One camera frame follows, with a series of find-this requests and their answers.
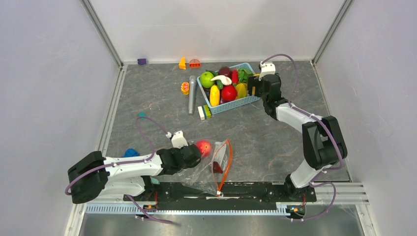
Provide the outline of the clear zip top bag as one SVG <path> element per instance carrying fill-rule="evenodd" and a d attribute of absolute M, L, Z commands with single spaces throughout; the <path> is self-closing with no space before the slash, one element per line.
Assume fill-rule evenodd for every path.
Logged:
<path fill-rule="evenodd" d="M 233 159 L 232 145 L 229 139 L 224 141 L 207 140 L 211 143 L 211 154 L 201 158 L 201 162 L 194 168 L 180 172 L 181 184 L 220 197 L 223 195 L 222 188 L 225 186 Z M 213 161 L 217 161 L 222 174 L 215 174 L 212 171 Z"/>

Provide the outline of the white toy garlic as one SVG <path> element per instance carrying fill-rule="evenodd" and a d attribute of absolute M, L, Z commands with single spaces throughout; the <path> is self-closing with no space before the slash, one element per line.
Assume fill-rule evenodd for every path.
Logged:
<path fill-rule="evenodd" d="M 211 78 L 211 81 L 220 81 L 224 86 L 232 85 L 232 80 L 225 75 L 218 75 Z"/>

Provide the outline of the yellow toy mango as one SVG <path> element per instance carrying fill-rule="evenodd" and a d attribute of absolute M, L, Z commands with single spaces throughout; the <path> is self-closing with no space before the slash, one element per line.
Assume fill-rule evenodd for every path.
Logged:
<path fill-rule="evenodd" d="M 261 84 L 261 81 L 259 79 L 260 74 L 255 74 L 251 77 L 248 78 L 248 86 L 251 87 L 250 91 L 251 94 L 256 96 L 256 97 L 260 97 L 259 95 L 259 86 Z"/>

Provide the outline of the red toy apple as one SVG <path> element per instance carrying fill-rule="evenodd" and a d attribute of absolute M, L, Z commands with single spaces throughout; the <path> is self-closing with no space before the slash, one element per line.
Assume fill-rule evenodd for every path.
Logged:
<path fill-rule="evenodd" d="M 211 154 L 212 146 L 209 141 L 200 140 L 200 141 L 197 141 L 195 145 L 199 149 L 202 158 L 206 158 Z"/>

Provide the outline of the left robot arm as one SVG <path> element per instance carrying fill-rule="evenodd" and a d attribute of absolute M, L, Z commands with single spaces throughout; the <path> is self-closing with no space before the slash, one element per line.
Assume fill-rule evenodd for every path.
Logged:
<path fill-rule="evenodd" d="M 196 145 L 160 149 L 144 156 L 105 157 L 93 151 L 67 171 L 65 194 L 74 204 L 83 204 L 105 195 L 154 196 L 151 177 L 173 175 L 194 168 L 202 160 Z"/>

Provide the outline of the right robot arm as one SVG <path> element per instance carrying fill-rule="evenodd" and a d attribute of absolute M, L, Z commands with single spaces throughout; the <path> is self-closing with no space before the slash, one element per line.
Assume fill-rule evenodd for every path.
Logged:
<path fill-rule="evenodd" d="M 284 98 L 278 74 L 251 76 L 247 89 L 250 95 L 262 99 L 267 115 L 302 134 L 304 160 L 285 179 L 287 199 L 298 200 L 308 187 L 313 187 L 319 173 L 343 168 L 348 152 L 337 118 L 314 115 Z"/>

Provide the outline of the red toy tomato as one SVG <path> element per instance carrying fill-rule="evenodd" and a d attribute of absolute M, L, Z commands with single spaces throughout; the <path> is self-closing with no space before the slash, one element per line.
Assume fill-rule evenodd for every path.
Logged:
<path fill-rule="evenodd" d="M 233 85 L 224 86 L 221 91 L 221 98 L 224 102 L 234 101 L 237 97 L 237 90 Z"/>

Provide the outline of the yellow-green toy fruit slice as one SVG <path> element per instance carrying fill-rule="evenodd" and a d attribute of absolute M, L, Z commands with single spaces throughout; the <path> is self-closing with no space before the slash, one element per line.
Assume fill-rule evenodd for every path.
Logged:
<path fill-rule="evenodd" d="M 247 96 L 247 83 L 239 83 L 235 86 L 237 91 L 236 99 L 241 99 Z"/>

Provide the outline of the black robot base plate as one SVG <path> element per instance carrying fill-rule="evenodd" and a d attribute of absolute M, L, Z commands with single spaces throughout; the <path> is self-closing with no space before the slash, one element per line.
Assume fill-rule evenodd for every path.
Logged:
<path fill-rule="evenodd" d="M 136 202 L 155 202 L 158 210 L 273 210 L 276 203 L 316 202 L 312 187 L 296 190 L 283 182 L 226 182 L 219 193 L 180 182 L 153 184 L 145 180 L 145 190 Z"/>

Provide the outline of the dark red toy peach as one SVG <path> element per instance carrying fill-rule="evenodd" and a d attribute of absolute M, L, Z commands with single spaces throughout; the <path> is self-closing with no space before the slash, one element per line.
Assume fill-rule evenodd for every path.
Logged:
<path fill-rule="evenodd" d="M 224 75 L 224 76 L 231 79 L 232 78 L 232 70 L 227 66 L 223 66 L 219 69 L 218 75 Z"/>

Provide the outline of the green toy cucumber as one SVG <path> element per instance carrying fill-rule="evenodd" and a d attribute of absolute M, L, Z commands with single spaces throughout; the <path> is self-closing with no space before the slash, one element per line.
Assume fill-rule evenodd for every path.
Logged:
<path fill-rule="evenodd" d="M 214 77 L 218 76 L 218 73 L 216 71 L 206 70 L 206 72 L 210 72 Z M 219 90 L 222 90 L 224 88 L 224 85 L 221 82 L 221 80 L 215 80 L 215 84 L 217 85 Z"/>

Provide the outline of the red toy chili pepper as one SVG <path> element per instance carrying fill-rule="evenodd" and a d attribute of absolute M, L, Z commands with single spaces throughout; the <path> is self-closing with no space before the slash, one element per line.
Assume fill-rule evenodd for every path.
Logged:
<path fill-rule="evenodd" d="M 232 81 L 233 86 L 236 86 L 239 83 L 238 70 L 237 69 L 233 69 L 231 71 L 231 81 Z"/>

